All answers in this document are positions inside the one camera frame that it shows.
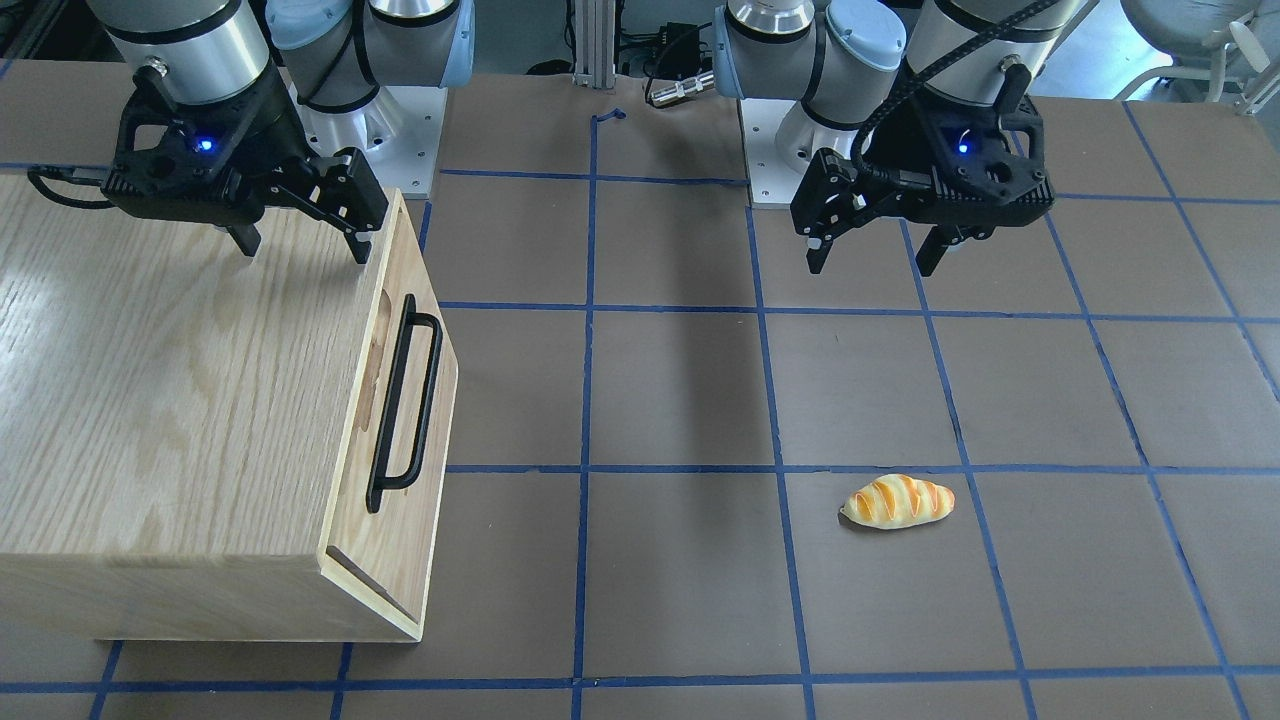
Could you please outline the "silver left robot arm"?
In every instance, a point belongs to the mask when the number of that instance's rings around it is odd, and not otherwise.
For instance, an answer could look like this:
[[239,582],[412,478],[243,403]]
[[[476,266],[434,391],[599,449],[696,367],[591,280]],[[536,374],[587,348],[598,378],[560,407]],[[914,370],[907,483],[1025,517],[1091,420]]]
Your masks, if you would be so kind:
[[778,146],[800,173],[788,210],[820,273],[835,241],[879,218],[931,229],[916,269],[1055,202],[1028,91],[1078,1],[924,1],[913,26],[882,1],[727,1],[717,90],[790,101]]

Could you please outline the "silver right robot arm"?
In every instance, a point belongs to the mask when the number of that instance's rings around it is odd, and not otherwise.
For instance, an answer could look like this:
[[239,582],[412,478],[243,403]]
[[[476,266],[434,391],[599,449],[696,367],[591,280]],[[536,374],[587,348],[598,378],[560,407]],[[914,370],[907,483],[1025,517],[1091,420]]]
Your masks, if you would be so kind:
[[471,1],[92,1],[133,70],[102,196],[141,219],[215,225],[253,256],[268,208],[335,227],[358,264],[387,165],[417,136],[394,87],[474,73]]

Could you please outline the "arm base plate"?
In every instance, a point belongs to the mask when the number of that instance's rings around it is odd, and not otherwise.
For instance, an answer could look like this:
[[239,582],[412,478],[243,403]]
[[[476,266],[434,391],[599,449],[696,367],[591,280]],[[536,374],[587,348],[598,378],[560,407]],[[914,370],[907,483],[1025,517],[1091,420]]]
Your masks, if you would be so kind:
[[739,110],[751,205],[787,210],[814,151],[838,145],[838,132],[794,100],[744,99]]
[[353,111],[297,110],[319,154],[360,149],[381,184],[397,187],[406,199],[429,200],[449,95],[447,88],[390,86]]

